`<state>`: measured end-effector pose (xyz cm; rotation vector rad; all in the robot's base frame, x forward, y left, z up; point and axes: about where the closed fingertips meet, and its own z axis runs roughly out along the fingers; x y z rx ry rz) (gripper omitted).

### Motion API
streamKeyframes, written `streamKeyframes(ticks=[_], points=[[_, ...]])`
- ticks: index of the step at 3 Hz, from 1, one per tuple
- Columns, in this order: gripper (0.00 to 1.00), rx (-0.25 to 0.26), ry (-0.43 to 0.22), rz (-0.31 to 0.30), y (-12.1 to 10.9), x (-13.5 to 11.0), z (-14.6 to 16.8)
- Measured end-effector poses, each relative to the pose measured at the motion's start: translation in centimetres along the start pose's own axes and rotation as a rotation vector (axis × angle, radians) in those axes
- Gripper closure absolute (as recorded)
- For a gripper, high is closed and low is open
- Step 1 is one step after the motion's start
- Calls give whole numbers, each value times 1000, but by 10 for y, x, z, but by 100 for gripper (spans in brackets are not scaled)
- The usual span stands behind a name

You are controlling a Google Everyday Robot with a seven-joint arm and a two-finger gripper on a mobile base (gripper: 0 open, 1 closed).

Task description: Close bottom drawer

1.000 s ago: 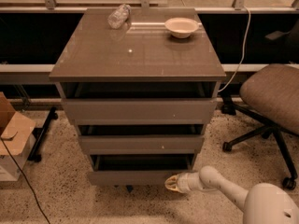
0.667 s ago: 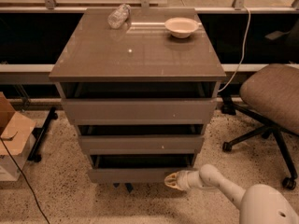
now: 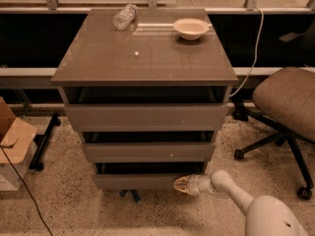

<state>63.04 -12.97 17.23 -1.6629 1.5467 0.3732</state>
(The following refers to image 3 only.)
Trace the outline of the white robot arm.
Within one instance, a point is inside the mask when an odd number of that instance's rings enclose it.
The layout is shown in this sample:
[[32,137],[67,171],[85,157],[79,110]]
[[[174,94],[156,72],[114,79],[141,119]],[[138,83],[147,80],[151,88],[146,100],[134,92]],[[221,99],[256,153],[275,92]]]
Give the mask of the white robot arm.
[[285,203],[272,196],[253,198],[224,170],[183,176],[174,181],[173,187],[191,196],[231,198],[245,216],[245,236],[309,236]]

